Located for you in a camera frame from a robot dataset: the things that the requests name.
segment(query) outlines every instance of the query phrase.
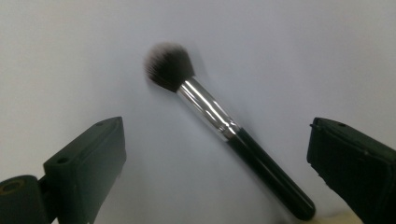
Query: black handle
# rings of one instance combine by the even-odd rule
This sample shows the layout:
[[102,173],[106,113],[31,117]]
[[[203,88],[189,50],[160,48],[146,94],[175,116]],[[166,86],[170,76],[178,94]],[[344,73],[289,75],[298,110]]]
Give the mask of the black handle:
[[245,130],[229,139],[228,145],[297,218],[309,220],[314,216],[314,203]]

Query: brush bristles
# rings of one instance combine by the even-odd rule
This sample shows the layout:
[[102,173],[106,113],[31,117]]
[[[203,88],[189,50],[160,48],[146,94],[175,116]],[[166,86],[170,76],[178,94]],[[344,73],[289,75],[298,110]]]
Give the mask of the brush bristles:
[[155,45],[146,58],[145,69],[153,82],[173,92],[194,76],[189,54],[174,43]]

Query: white background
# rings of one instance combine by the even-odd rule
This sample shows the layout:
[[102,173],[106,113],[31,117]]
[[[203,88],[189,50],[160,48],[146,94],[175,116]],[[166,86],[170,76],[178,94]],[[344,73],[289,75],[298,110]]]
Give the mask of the white background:
[[122,116],[128,160],[97,224],[295,223],[172,92],[147,81],[161,41],[312,198],[346,204],[306,162],[314,117],[396,148],[396,2],[2,1],[0,180]]

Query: silver ferrule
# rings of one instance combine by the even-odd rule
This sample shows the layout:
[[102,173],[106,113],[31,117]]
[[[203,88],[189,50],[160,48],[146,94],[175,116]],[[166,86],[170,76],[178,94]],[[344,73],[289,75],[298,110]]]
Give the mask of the silver ferrule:
[[216,100],[194,78],[184,81],[177,95],[224,141],[232,138],[241,129],[219,106]]

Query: white surface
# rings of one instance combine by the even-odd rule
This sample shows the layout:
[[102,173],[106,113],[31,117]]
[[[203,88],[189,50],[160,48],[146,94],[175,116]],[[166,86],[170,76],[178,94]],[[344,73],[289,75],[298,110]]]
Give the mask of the white surface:
[[346,204],[306,162],[314,117],[396,148],[395,1],[2,1],[0,180],[95,122],[124,120],[128,161],[95,224],[294,223],[143,59],[190,52],[198,80],[313,199]]

